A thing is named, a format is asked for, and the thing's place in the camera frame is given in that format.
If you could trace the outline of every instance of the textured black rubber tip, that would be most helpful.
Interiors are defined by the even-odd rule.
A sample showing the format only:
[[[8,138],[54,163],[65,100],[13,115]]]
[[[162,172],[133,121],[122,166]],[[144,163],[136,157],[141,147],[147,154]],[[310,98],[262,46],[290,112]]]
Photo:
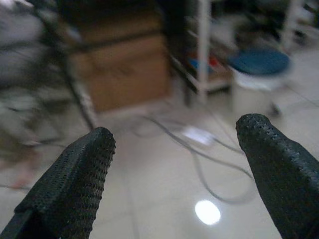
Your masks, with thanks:
[[[88,239],[114,150],[113,135],[105,128],[81,137],[38,180],[16,215],[32,211],[32,218],[53,238]]]
[[[263,115],[242,116],[236,129],[260,196],[282,238],[319,238],[319,162]]]

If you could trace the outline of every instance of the cardboard box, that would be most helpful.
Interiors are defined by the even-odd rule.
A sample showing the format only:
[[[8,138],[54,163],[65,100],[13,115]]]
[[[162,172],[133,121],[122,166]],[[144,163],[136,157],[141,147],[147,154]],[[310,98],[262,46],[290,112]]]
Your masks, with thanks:
[[[98,112],[170,93],[168,61],[160,34],[77,53],[72,59]]]

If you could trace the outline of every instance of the brown box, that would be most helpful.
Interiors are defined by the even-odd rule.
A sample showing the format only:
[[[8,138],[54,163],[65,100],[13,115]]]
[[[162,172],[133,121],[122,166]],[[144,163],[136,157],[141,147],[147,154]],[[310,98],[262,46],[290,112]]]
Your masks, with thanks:
[[[99,112],[170,93],[166,50],[160,34],[77,53],[72,59]]]

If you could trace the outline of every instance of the white tile floor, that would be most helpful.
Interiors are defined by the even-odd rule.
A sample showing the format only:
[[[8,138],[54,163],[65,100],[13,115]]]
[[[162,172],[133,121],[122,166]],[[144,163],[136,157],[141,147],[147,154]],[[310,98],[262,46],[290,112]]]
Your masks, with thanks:
[[[293,63],[291,87],[319,105],[319,49],[294,55]],[[288,137],[300,142],[319,158],[319,110],[294,91],[284,89],[275,93],[274,99],[283,114],[271,120]],[[128,119],[132,119],[132,114],[162,112],[167,118],[209,130],[227,144],[236,145],[235,119],[230,116],[228,108],[229,95],[216,94],[206,107],[194,103],[190,109],[184,107],[178,93],[176,95],[176,99],[171,101],[100,116],[101,125],[115,132],[117,149],[90,238],[280,239],[258,194],[241,205],[222,203],[213,198],[200,183],[191,155],[156,127],[147,122],[142,125],[141,130],[146,130],[144,133],[154,134],[147,138],[136,137],[124,129],[128,126]],[[83,122],[74,124],[78,119],[78,113],[70,108],[61,120],[67,132],[63,143],[69,143],[86,132]],[[52,147],[41,149],[43,160],[37,178],[52,164],[60,151],[60,148]],[[249,170],[244,156],[218,144],[204,151]],[[250,182],[245,175],[204,159],[200,162],[214,191],[224,197],[246,193]],[[12,173],[0,174],[0,182],[9,182]],[[24,196],[25,192],[0,189],[0,230],[5,227],[15,206]],[[198,219],[194,208],[201,200],[210,200],[219,208],[221,219],[218,223],[207,226]]]

